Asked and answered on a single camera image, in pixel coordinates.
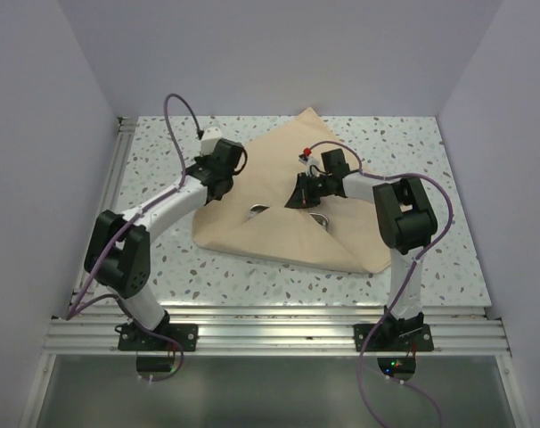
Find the stainless steel tray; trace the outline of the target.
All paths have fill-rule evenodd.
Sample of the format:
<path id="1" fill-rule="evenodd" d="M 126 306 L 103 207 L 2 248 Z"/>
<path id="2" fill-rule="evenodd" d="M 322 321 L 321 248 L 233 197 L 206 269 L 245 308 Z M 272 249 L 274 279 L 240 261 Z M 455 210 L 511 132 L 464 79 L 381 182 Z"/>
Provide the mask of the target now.
<path id="1" fill-rule="evenodd" d="M 283 218 L 287 219 L 301 218 L 303 220 L 311 220 L 320 228 L 322 228 L 325 232 L 328 232 L 330 228 L 330 220 L 324 214 L 318 212 L 306 212 L 303 210 L 291 210 L 284 207 L 271 207 L 269 205 L 260 203 L 250 206 L 247 220 L 251 220 L 256 216 L 261 215 L 263 212 L 269 210 L 272 211 L 274 214 L 279 214 Z"/>

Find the beige cloth mat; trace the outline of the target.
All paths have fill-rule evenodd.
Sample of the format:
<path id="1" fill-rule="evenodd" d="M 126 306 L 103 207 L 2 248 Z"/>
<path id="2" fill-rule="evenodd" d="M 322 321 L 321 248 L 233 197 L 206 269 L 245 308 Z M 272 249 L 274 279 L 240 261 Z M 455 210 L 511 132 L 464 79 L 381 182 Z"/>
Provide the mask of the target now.
<path id="1" fill-rule="evenodd" d="M 246 143 L 248 164 L 219 202 L 194 213 L 192 239 L 204 249 L 346 273 L 379 273 L 390 264 L 375 208 L 368 202 L 324 198 L 314 209 L 330 220 L 325 232 L 311 220 L 287 219 L 272 211 L 247 220 L 251 205 L 285 207 L 304 148 L 336 136 L 306 108 L 297 117 Z"/>

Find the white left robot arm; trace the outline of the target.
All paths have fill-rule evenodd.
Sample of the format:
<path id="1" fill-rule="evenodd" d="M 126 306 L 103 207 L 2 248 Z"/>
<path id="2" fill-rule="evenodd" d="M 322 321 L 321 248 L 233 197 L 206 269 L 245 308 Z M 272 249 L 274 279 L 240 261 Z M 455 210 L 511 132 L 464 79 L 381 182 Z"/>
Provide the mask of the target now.
<path id="1" fill-rule="evenodd" d="M 180 218 L 229 193 L 243 169 L 240 162 L 247 159 L 242 144 L 220 138 L 195 158 L 179 182 L 131 210 L 99 214 L 84 261 L 88 277 L 78 297 L 93 281 L 106 287 L 139 324 L 139 340 L 150 350 L 164 348 L 170 338 L 167 312 L 147 285 L 151 245 Z"/>

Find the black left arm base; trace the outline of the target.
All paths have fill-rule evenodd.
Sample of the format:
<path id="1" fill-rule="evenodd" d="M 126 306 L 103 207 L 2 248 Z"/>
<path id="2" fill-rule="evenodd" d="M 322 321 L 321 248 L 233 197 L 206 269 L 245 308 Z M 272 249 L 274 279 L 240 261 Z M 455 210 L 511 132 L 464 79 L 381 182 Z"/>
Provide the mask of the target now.
<path id="1" fill-rule="evenodd" d="M 135 369 L 151 382 L 166 380 L 175 375 L 186 353 L 196 351 L 199 327 L 196 324 L 173 324 L 167 313 L 154 330 L 147 330 L 132 320 L 116 325 L 118 350 L 136 352 Z"/>

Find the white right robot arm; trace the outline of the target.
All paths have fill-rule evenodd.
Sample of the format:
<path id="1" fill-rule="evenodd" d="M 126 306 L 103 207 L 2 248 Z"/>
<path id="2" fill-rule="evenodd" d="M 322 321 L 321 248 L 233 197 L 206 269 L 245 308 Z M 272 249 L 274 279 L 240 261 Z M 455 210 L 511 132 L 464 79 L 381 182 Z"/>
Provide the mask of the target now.
<path id="1" fill-rule="evenodd" d="M 286 207 L 314 208 L 327 196 L 374 205 L 380 237 L 391 259 L 386 311 L 396 319 L 382 327 L 381 338 L 390 349 L 401 350 L 413 340 L 413 329 L 406 321 L 422 312 L 421 253 L 438 230 L 428 195 L 421 179 L 414 175 L 382 177 L 350 168 L 341 149 L 324 152 L 321 157 L 318 161 L 308 148 L 299 155 L 306 170 L 297 175 Z"/>

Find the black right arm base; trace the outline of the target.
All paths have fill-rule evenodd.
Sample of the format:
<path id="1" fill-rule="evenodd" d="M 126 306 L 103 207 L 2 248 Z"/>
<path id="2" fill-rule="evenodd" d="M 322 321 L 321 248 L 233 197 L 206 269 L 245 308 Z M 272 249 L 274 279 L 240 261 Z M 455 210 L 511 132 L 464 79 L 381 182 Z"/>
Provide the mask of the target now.
<path id="1" fill-rule="evenodd" d="M 416 372 L 417 354 L 435 349 L 430 326 L 420 312 L 411 318 L 395 318 L 391 313 L 379 325 L 360 323 L 353 325 L 357 351 L 385 352 L 389 357 L 377 357 L 384 375 L 402 381 L 410 380 Z"/>

